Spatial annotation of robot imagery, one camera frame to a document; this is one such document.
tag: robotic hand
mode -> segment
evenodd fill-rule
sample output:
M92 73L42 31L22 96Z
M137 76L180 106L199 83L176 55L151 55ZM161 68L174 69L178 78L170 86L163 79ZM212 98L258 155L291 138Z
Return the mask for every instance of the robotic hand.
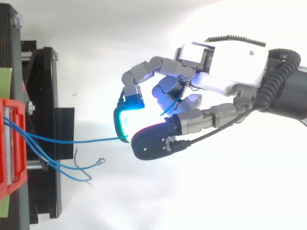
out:
M245 37L228 35L185 44L177 50L174 60L153 57L124 73L125 86L114 111L117 135L124 135L120 113L144 108L139 84L155 72L166 75L152 93L170 117L165 123L142 129L133 136L131 146L141 160L184 150L234 123L241 123L255 110L307 123L307 68L300 66L300 61L294 51L267 51L265 43ZM181 99L187 87L235 95L234 101L200 110L200 94ZM195 140L176 140L176 136L210 127L217 129Z

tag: screw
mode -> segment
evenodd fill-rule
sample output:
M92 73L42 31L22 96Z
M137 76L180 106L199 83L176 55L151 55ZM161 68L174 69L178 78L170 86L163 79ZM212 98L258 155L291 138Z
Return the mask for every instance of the screw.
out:
M59 55L58 55L58 53L54 53L54 54L52 55L52 60L54 60L54 61L58 61L58 60L59 60Z
M27 107L29 115L32 115L33 111L35 111L35 105L33 105L32 101L29 101Z
M23 22L24 22L24 19L22 15L19 13L15 14L12 18L12 25L15 26L17 29L22 28Z

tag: black metal frame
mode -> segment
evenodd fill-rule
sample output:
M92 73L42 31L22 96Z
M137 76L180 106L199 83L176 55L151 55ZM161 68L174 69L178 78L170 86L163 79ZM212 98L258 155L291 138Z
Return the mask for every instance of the black metal frame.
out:
M36 48L36 41L20 40L20 30L12 25L17 14L9 4L0 4L0 68L12 68L11 98L36 110L26 113L26 131L52 139L73 140L74 108L58 108L55 51ZM22 63L22 51L32 52ZM73 159L73 145L37 141L53 159ZM38 157L27 148L27 160ZM38 214L51 219L62 212L60 173L41 161L42 169L28 170L28 181L10 195L8 218L0 218L1 230L29 230L38 223Z
M23 76L28 97L36 107L32 115L27 114L26 130L51 139L73 140L74 108L58 108L56 52L50 47L37 49L34 42L22 41L22 52L32 52L30 60L23 62ZM38 143L57 161L73 159L73 145ZM27 159L38 159L30 148ZM38 223L38 214L58 218L62 213L60 173L50 166L30 170L28 186L30 224Z

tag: white background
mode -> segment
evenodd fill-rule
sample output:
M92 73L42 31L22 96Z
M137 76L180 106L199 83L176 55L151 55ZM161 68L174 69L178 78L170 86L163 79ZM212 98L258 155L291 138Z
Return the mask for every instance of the white background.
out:
M173 58L186 41L244 35L300 53L307 66L302 0L11 0L23 15L22 39L59 53L59 105L75 107L75 139L114 137L121 75L151 57ZM146 109L156 77L142 85ZM201 108L231 101L204 93ZM92 186L62 177L59 219L35 230L307 229L307 129L255 113L244 123L155 160L120 141L78 145Z

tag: red plastic part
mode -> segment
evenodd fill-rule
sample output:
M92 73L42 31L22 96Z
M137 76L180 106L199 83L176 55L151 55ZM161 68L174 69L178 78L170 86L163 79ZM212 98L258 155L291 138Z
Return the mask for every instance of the red plastic part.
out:
M10 186L7 186L3 123L4 107L14 108L12 117L13 122L25 131L25 105L20 101L0 99L0 199L20 188L27 180L25 140L18 132L14 131L14 170L17 180L14 180Z

